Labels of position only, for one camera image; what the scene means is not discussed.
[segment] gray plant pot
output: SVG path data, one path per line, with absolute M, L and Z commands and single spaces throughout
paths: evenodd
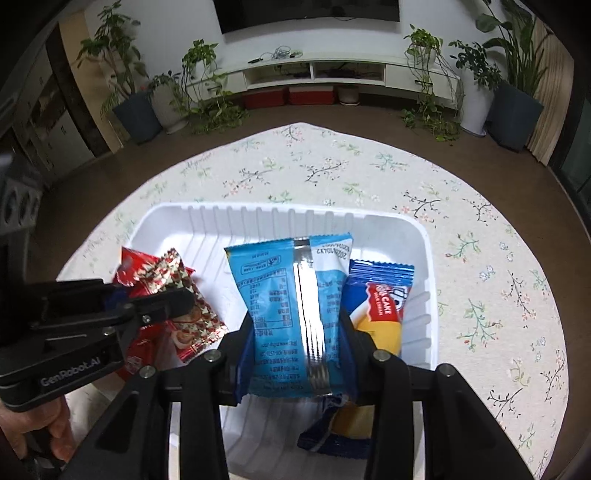
M 134 93 L 113 108 L 113 113 L 137 144 L 152 140 L 162 130 L 146 92 Z
M 488 132 L 499 145 L 519 152 L 534 131 L 543 109 L 544 105 L 535 98 L 501 82 L 489 114 Z

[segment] floor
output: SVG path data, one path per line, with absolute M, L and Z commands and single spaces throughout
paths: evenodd
M 77 172 L 41 202 L 29 280 L 51 280 L 92 229 L 119 202 L 162 170 L 269 128 L 308 122 L 394 145 L 442 166 L 482 193 L 511 222 L 539 260 L 556 298 L 569 360 L 570 398 L 545 478 L 557 475 L 591 427 L 591 248 L 582 223 L 549 169 L 529 153 L 498 147 L 490 138 L 463 134 L 453 145 L 410 131 L 400 112 L 370 106 L 284 106 L 252 111 L 244 124 L 193 136 L 188 128 L 130 145 Z

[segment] nutrition label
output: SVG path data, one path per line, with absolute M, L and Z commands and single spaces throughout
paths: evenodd
M 257 337 L 251 389 L 268 396 L 301 391 L 307 384 L 300 358 L 299 323 L 294 328 L 294 315 L 297 320 L 298 314 L 293 310 L 296 306 L 290 305 L 287 274 L 287 269 L 278 268 L 238 284 Z

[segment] plant pot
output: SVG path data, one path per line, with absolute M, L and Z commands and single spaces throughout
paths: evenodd
M 152 93 L 152 108 L 166 133 L 172 134 L 186 127 L 189 121 L 170 104 L 174 100 L 169 85 L 159 85 Z
M 336 91 L 341 105 L 359 105 L 359 88 L 356 85 L 340 85 Z
M 162 130 L 154 114 L 147 92 L 131 95 L 126 101 L 113 108 L 113 113 L 137 143 L 152 140 Z
M 407 54 L 410 55 L 415 68 L 431 69 L 435 65 L 435 59 L 437 57 L 435 50 L 429 50 L 428 55 L 425 47 L 410 45 L 409 50 L 411 50 L 412 53 L 408 53 L 407 51 Z
M 499 145 L 521 151 L 543 109 L 544 105 L 535 98 L 501 82 L 495 92 L 488 132 Z
M 486 135 L 483 129 L 484 122 L 491 109 L 494 92 L 486 86 L 478 85 L 471 70 L 462 70 L 462 84 L 464 86 L 464 98 L 460 111 L 460 126 L 466 132 L 477 137 Z

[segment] tablecloth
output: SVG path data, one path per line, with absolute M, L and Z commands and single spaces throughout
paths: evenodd
M 439 361 L 458 368 L 534 476 L 542 476 L 568 398 L 564 336 L 538 261 L 486 198 L 406 151 L 286 125 L 147 181 L 96 227 L 59 279 L 110 280 L 121 245 L 150 207 L 204 200 L 350 206 L 418 219 L 433 247 Z

